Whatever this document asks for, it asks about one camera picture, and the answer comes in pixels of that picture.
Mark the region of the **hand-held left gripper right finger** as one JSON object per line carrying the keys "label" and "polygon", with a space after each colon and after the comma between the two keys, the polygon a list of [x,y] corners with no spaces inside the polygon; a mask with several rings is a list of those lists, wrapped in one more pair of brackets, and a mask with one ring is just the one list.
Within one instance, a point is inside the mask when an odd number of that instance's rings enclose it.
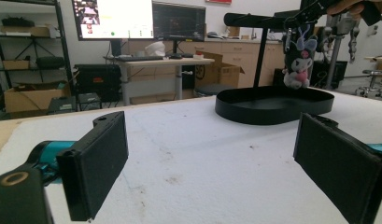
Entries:
{"label": "hand-held left gripper right finger", "polygon": [[349,224],[374,223],[382,202],[382,151],[334,120],[303,113],[293,158]]}

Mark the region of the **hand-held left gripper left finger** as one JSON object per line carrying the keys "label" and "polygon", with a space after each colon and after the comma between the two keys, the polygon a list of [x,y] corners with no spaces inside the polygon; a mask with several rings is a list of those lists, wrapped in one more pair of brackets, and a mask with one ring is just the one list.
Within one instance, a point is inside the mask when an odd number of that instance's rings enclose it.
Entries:
{"label": "hand-held left gripper left finger", "polygon": [[90,131],[57,154],[56,161],[73,221],[96,217],[128,156],[122,111],[95,119]]}

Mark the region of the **white and black plush keychain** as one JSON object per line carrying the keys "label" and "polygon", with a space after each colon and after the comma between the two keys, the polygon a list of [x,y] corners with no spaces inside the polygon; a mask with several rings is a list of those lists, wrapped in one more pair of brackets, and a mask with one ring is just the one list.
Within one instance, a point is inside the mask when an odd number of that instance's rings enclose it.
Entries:
{"label": "white and black plush keychain", "polygon": [[309,70],[314,64],[314,54],[318,45],[318,38],[309,34],[310,28],[310,25],[299,27],[298,35],[288,32],[284,36],[283,82],[286,87],[294,90],[310,85]]}

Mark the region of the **black stand with oval tray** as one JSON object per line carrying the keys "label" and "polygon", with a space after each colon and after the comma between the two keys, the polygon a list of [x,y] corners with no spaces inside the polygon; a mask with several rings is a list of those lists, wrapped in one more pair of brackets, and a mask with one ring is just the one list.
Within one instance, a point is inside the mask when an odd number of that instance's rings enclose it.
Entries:
{"label": "black stand with oval tray", "polygon": [[[298,28],[285,29],[286,17],[267,17],[251,14],[227,13],[224,23],[234,27],[275,29],[295,33]],[[309,87],[294,90],[282,86],[259,86],[261,72],[251,88],[221,91],[216,96],[215,111],[221,117],[252,125],[276,125],[297,120],[302,113],[320,115],[332,110],[334,96]]]}

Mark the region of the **dark flat device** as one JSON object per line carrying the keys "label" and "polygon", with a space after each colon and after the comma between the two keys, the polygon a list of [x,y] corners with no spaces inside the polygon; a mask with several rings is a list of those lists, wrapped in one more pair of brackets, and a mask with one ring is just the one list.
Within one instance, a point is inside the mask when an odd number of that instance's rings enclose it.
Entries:
{"label": "dark flat device", "polygon": [[51,114],[63,114],[76,112],[76,99],[74,96],[69,97],[54,97],[50,101],[50,105],[48,108],[48,113]]}

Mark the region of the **chrome stool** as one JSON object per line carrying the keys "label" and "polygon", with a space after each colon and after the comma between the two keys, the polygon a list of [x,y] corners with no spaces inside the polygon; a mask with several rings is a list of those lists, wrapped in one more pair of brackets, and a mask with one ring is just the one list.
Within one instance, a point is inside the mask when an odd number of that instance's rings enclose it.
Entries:
{"label": "chrome stool", "polygon": [[368,78],[370,78],[367,86],[360,86],[355,90],[355,94],[361,97],[368,98],[371,92],[375,93],[376,97],[382,98],[382,89],[377,87],[376,80],[382,78],[382,70],[363,70],[362,71]]}

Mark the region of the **black computer tower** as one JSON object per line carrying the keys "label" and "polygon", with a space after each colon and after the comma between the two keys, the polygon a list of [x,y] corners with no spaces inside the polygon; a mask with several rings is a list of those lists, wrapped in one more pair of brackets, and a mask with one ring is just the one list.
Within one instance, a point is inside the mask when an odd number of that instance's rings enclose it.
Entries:
{"label": "black computer tower", "polygon": [[120,68],[116,64],[76,64],[78,93],[95,92],[102,102],[120,99]]}

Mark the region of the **large open cardboard box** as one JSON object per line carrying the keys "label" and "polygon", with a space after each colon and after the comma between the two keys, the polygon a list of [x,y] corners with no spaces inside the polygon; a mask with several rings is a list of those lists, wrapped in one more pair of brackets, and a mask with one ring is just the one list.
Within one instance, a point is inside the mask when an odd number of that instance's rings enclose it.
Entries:
{"label": "large open cardboard box", "polygon": [[202,87],[209,84],[222,84],[237,88],[240,76],[244,74],[241,66],[225,63],[223,56],[217,53],[197,51],[205,59],[212,59],[213,63],[195,66],[195,86]]}

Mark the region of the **dark computer monitor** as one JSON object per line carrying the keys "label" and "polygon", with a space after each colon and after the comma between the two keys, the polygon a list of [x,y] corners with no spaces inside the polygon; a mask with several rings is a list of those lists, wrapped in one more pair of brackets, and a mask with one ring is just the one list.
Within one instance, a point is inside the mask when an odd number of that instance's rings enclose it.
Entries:
{"label": "dark computer monitor", "polygon": [[205,40],[205,7],[152,2],[153,32],[156,39]]}

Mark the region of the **black keyboard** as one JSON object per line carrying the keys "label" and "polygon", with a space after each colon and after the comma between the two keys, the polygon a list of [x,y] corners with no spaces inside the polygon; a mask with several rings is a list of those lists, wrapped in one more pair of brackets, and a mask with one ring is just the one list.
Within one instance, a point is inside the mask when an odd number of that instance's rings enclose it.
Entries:
{"label": "black keyboard", "polygon": [[132,55],[120,55],[114,58],[120,62],[142,62],[142,61],[159,61],[163,60],[162,56],[132,56]]}

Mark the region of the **black metal shelf rack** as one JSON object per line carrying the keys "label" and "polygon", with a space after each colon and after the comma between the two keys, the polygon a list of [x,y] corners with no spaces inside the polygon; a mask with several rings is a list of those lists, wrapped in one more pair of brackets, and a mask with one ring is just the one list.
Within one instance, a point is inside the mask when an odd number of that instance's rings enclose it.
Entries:
{"label": "black metal shelf rack", "polygon": [[[0,94],[21,83],[72,81],[59,0],[0,0],[0,28],[2,26],[47,27],[50,37],[7,35],[0,31]],[[63,57],[64,67],[40,69],[36,59],[49,56]],[[5,60],[25,60],[30,66],[23,70],[6,70]]]}

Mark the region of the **small cardboard box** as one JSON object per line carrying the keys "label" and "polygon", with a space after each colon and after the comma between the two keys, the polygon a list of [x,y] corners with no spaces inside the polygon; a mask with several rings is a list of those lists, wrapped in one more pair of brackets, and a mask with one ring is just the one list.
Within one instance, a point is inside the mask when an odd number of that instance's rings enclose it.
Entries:
{"label": "small cardboard box", "polygon": [[5,60],[3,66],[6,70],[23,70],[28,69],[30,64],[25,60]]}

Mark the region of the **white cap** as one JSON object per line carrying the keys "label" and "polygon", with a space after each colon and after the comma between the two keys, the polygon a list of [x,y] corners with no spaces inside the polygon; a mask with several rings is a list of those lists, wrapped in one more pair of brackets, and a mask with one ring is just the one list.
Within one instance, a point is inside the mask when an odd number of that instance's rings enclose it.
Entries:
{"label": "white cap", "polygon": [[162,41],[154,42],[145,47],[148,56],[164,56],[165,44]]}

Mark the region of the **long cardboard box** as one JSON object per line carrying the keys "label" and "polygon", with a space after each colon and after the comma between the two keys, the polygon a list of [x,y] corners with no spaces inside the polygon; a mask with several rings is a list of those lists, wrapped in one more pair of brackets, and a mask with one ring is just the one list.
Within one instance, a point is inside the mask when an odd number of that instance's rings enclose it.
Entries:
{"label": "long cardboard box", "polygon": [[20,27],[20,26],[2,26],[2,33],[7,35],[28,35],[37,37],[50,37],[50,29],[47,27]]}

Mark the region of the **lit computer monitor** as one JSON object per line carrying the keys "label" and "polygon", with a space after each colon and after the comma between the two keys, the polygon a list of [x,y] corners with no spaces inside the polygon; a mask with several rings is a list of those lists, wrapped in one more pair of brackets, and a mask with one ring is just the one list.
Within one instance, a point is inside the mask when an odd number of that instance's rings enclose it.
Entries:
{"label": "lit computer monitor", "polygon": [[152,0],[71,0],[79,40],[152,38]]}

